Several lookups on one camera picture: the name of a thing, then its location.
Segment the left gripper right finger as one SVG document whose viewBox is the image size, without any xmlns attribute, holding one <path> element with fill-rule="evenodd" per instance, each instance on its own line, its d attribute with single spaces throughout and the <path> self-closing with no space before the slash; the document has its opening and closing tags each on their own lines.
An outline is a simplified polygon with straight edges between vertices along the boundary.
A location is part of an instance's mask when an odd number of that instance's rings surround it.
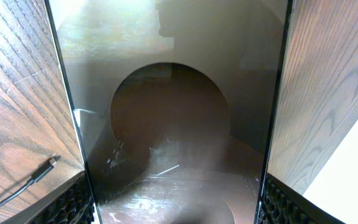
<svg viewBox="0 0 358 224">
<path fill-rule="evenodd" d="M 263 190 L 256 224 L 343 224 L 271 174 Z"/>
</svg>

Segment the Galaxy S25 Ultra smartphone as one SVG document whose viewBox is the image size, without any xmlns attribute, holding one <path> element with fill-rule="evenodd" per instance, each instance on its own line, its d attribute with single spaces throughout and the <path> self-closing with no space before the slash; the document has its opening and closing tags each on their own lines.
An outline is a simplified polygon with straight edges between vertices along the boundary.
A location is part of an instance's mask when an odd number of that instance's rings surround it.
<svg viewBox="0 0 358 224">
<path fill-rule="evenodd" d="M 255 223 L 290 0 L 46 1 L 101 223 Z"/>
</svg>

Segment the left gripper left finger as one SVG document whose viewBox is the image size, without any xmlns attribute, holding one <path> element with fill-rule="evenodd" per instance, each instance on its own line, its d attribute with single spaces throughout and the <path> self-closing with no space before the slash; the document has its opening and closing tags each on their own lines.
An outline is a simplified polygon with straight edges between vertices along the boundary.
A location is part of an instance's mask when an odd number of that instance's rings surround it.
<svg viewBox="0 0 358 224">
<path fill-rule="evenodd" d="M 94 200 L 85 171 L 2 224 L 91 224 Z"/>
</svg>

